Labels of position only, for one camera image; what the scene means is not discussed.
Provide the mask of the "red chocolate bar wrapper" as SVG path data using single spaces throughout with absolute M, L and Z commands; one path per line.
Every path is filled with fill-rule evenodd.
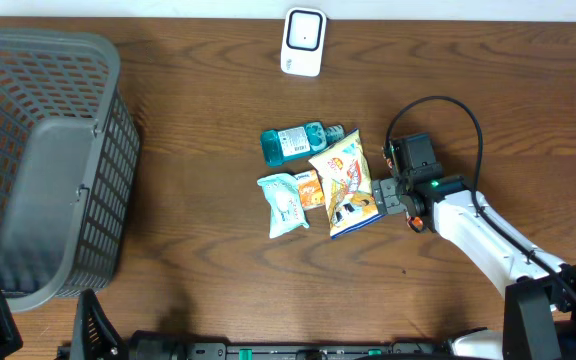
M 423 220 L 420 217 L 408 217 L 407 224 L 416 233 L 422 233 L 425 229 Z

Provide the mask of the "small orange snack pack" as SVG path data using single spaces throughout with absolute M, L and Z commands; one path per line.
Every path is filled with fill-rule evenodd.
M 305 211 L 325 204 L 319 176 L 314 169 L 296 174 L 294 178 L 297 181 L 301 205 Z

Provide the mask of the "light blue tissue pack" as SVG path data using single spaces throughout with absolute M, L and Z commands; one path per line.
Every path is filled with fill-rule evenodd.
M 257 180 L 270 205 L 269 238 L 282 236 L 298 227 L 308 229 L 296 179 L 287 173 L 269 175 Z

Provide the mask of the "blue mouthwash bottle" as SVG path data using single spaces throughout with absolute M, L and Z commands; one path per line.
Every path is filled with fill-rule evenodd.
M 265 163 L 270 167 L 278 167 L 286 162 L 316 155 L 344 137 L 342 125 L 324 127 L 316 121 L 283 130 L 264 131 L 260 135 L 260 145 Z

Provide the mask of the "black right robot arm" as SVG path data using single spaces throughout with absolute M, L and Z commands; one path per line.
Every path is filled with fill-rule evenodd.
M 461 176 L 447 177 L 428 135 L 385 142 L 391 177 L 372 184 L 382 215 L 403 213 L 416 233 L 454 244 L 504 299 L 501 332 L 471 330 L 437 357 L 576 359 L 576 265 L 533 244 Z

